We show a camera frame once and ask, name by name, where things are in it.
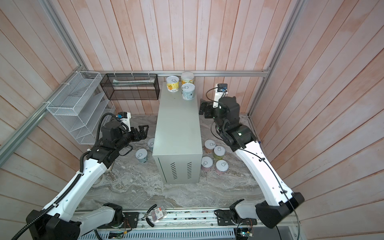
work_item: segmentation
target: cabinet top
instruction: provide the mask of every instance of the cabinet top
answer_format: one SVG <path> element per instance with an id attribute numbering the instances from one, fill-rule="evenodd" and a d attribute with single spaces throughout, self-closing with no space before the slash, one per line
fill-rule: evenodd
<path id="1" fill-rule="evenodd" d="M 201 154 L 199 108 L 196 92 L 192 100 L 182 98 L 179 91 L 171 93 L 162 85 L 157 116 L 153 155 Z"/>

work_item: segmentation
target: gray metal box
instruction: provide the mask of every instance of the gray metal box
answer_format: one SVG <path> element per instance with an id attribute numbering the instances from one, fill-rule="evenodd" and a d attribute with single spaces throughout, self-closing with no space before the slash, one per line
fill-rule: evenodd
<path id="1" fill-rule="evenodd" d="M 196 96 L 186 101 L 179 91 L 160 95 L 153 157 L 166 184 L 199 182 L 203 155 Z"/>

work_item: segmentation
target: yellow can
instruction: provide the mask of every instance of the yellow can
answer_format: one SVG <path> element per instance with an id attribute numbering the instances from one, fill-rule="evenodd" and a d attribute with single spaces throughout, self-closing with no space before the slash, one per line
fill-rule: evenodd
<path id="1" fill-rule="evenodd" d="M 176 76 L 167 77 L 167 89 L 171 93 L 175 93 L 179 90 L 179 78 Z"/>
<path id="2" fill-rule="evenodd" d="M 184 83 L 195 84 L 195 75 L 192 72 L 183 72 L 181 74 L 181 84 Z"/>

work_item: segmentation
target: black wire mesh basket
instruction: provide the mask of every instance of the black wire mesh basket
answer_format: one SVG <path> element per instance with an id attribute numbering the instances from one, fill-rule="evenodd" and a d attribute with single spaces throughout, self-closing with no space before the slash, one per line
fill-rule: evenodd
<path id="1" fill-rule="evenodd" d="M 159 82 L 151 73 L 107 73 L 100 83 L 109 100 L 158 100 Z"/>

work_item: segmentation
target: white lid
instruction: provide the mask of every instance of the white lid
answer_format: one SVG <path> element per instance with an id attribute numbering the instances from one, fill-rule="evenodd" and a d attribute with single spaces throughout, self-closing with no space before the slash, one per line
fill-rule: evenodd
<path id="1" fill-rule="evenodd" d="M 211 167 L 213 165 L 214 161 L 210 157 L 203 157 L 201 159 L 201 165 L 203 167 Z"/>
<path id="2" fill-rule="evenodd" d="M 195 77 L 195 75 L 192 72 L 183 72 L 181 74 L 181 79 L 183 80 L 192 80 Z"/>
<path id="3" fill-rule="evenodd" d="M 204 146 L 208 149 L 214 149 L 216 147 L 216 143 L 215 141 L 209 139 L 205 141 Z"/>
<path id="4" fill-rule="evenodd" d="M 176 77 L 176 76 L 169 76 L 167 77 L 167 83 L 178 83 L 179 82 L 179 78 Z"/>
<path id="5" fill-rule="evenodd" d="M 151 138 L 148 140 L 148 147 L 153 147 L 153 144 L 155 143 L 155 138 Z"/>
<path id="6" fill-rule="evenodd" d="M 224 156 L 225 148 L 223 146 L 216 146 L 214 149 L 214 153 L 218 156 Z"/>
<path id="7" fill-rule="evenodd" d="M 181 85 L 181 89 L 186 92 L 191 92 L 195 90 L 195 85 L 193 85 L 192 83 L 184 83 L 183 85 Z"/>
<path id="8" fill-rule="evenodd" d="M 143 159 L 147 156 L 148 152 L 144 148 L 140 148 L 139 150 L 136 151 L 136 158 L 137 159 Z"/>
<path id="9" fill-rule="evenodd" d="M 228 170 L 228 163 L 225 162 L 224 160 L 219 160 L 216 163 L 216 168 L 221 172 L 225 172 Z"/>

